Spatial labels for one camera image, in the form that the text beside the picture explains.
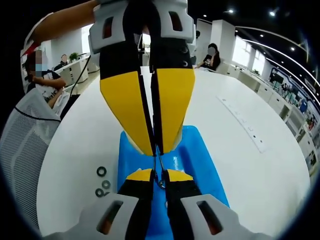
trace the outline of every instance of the woman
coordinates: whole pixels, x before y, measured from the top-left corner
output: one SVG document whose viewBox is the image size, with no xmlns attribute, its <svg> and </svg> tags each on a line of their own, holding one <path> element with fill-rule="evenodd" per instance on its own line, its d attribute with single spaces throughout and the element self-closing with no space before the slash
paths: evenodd
<svg viewBox="0 0 320 240">
<path fill-rule="evenodd" d="M 211 43 L 208 46 L 208 54 L 205 56 L 204 60 L 200 62 L 195 68 L 198 69 L 200 67 L 203 67 L 216 71 L 220 63 L 221 59 L 218 47 L 215 43 Z"/>
</svg>

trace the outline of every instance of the window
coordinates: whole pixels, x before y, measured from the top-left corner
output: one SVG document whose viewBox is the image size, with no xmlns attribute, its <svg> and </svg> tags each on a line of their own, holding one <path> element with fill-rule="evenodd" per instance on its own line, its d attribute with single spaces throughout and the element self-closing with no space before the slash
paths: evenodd
<svg viewBox="0 0 320 240">
<path fill-rule="evenodd" d="M 258 70 L 259 74 L 262 75 L 265 67 L 265 61 L 265 56 L 261 52 L 255 51 L 252 70 Z"/>
<path fill-rule="evenodd" d="M 90 24 L 88 26 L 84 26 L 83 28 L 81 28 L 81 42 L 82 42 L 82 52 L 83 53 L 90 53 L 88 36 L 90 34 L 89 30 L 92 27 L 92 25 L 93 24 Z"/>
<path fill-rule="evenodd" d="M 237 36 L 235 38 L 232 61 L 242 66 L 248 67 L 250 59 L 251 45 Z"/>
</svg>

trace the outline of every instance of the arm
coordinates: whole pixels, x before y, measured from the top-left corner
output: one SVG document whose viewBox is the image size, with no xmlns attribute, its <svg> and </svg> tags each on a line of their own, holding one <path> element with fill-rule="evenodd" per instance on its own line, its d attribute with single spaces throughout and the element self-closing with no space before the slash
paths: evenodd
<svg viewBox="0 0 320 240">
<path fill-rule="evenodd" d="M 200 62 L 195 68 L 198 69 L 198 68 L 200 68 L 203 64 L 205 64 L 204 61 Z"/>
<path fill-rule="evenodd" d="M 62 36 L 95 22 L 96 0 L 66 8 L 49 15 L 33 31 L 31 38 L 38 44 Z"/>
<path fill-rule="evenodd" d="M 215 55 L 216 55 L 216 54 L 212 55 L 212 57 L 211 57 L 211 60 L 210 60 L 210 67 L 212 67 L 212 66 L 214 65 L 214 58 L 215 58 Z"/>
<path fill-rule="evenodd" d="M 58 97 L 60 97 L 60 95 L 63 93 L 63 89 L 61 88 L 57 93 L 56 95 L 54 95 L 53 98 L 51 98 L 49 101 L 48 101 L 48 105 L 50 106 L 50 108 L 53 108 Z"/>
<path fill-rule="evenodd" d="M 33 82 L 36 84 L 53 87 L 55 89 L 61 89 L 66 85 L 65 80 L 62 77 L 57 79 L 44 79 L 43 77 L 33 77 Z"/>
</svg>

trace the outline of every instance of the white strip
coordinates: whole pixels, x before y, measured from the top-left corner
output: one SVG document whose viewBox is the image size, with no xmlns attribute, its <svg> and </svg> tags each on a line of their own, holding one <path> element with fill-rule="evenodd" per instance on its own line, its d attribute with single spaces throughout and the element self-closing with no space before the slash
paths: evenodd
<svg viewBox="0 0 320 240">
<path fill-rule="evenodd" d="M 277 34 L 275 32 L 272 32 L 272 31 L 267 31 L 267 30 L 264 30 L 264 29 L 261 29 L 261 28 L 256 28 L 256 27 L 251 27 L 251 26 L 235 26 L 236 28 L 239 28 L 239 29 L 251 29 L 251 30 L 257 30 L 257 31 L 261 31 L 261 32 L 265 32 L 265 33 L 268 33 L 268 34 L 272 34 L 272 35 L 275 35 L 279 38 L 282 38 L 282 39 L 285 39 L 287 41 L 289 41 L 290 43 L 296 45 L 297 47 L 303 49 L 305 52 L 308 52 L 303 46 L 299 45 L 298 43 L 292 41 L 291 39 L 285 37 L 285 36 L 282 36 L 280 34 Z"/>
<path fill-rule="evenodd" d="M 301 81 L 296 75 L 294 75 L 292 72 L 290 72 L 290 71 L 289 71 L 288 69 L 286 69 L 284 66 L 281 66 L 279 63 L 271 60 L 270 58 L 267 58 L 267 57 L 266 57 L 265 59 L 267 59 L 267 60 L 270 61 L 270 62 L 273 62 L 274 64 L 277 64 L 279 67 L 283 68 L 283 69 L 286 70 L 288 73 L 290 73 L 292 76 L 294 76 L 294 77 L 311 93 L 311 95 L 314 97 L 314 99 L 316 100 L 316 102 L 317 102 L 317 103 L 319 104 L 319 106 L 320 106 L 320 102 L 319 102 L 319 100 L 316 98 L 316 95 L 314 95 L 314 93 L 308 88 L 308 86 L 307 86 L 303 81 Z"/>
<path fill-rule="evenodd" d="M 264 141 L 257 136 L 257 133 L 252 128 L 252 126 L 248 123 L 246 119 L 241 115 L 241 113 L 235 109 L 225 98 L 218 97 L 219 101 L 230 111 L 230 113 L 238 120 L 240 125 L 244 128 L 246 133 L 252 139 L 255 146 L 258 148 L 260 153 L 264 153 L 267 149 Z"/>
<path fill-rule="evenodd" d="M 278 51 L 278 50 L 276 50 L 276 49 L 274 49 L 274 48 L 272 48 L 272 47 L 270 47 L 270 46 L 264 45 L 264 44 L 262 44 L 262 43 L 260 43 L 260 42 L 251 41 L 251 40 L 248 40 L 248 39 L 243 39 L 243 41 L 246 41 L 246 42 L 249 42 L 249 43 L 253 43 L 253 44 L 261 45 L 261 46 L 263 46 L 263 47 L 265 47 L 265 48 L 271 49 L 271 50 L 273 50 L 273 51 L 275 51 L 275 52 L 277 52 L 277 53 L 285 56 L 286 58 L 290 59 L 290 60 L 293 61 L 295 64 L 297 64 L 300 68 L 302 68 L 302 69 L 303 69 L 307 74 L 309 74 L 310 77 L 320 86 L 320 83 L 317 81 L 317 79 L 316 79 L 310 72 L 308 72 L 308 70 L 305 69 L 304 66 L 302 66 L 300 63 L 298 63 L 296 60 L 294 60 L 293 58 L 289 57 L 288 55 L 285 55 L 284 53 L 282 53 L 282 52 L 280 52 L 280 51 Z"/>
</svg>

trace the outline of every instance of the small ring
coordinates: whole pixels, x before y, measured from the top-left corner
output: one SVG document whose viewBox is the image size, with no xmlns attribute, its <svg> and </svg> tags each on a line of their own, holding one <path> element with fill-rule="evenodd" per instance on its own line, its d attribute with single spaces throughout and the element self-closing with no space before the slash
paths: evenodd
<svg viewBox="0 0 320 240">
<path fill-rule="evenodd" d="M 101 188 L 97 188 L 95 190 L 95 195 L 98 197 L 98 198 L 102 198 L 105 194 L 104 194 L 104 191 L 101 189 Z"/>
<path fill-rule="evenodd" d="M 98 169 L 96 170 L 96 174 L 99 176 L 99 177 L 104 177 L 106 174 L 107 174 L 107 169 L 104 167 L 104 166 L 100 166 L 98 167 Z"/>
<path fill-rule="evenodd" d="M 108 181 L 108 180 L 104 180 L 102 183 L 101 183 L 102 187 L 104 189 L 109 189 L 110 186 L 111 186 L 111 183 Z"/>
</svg>

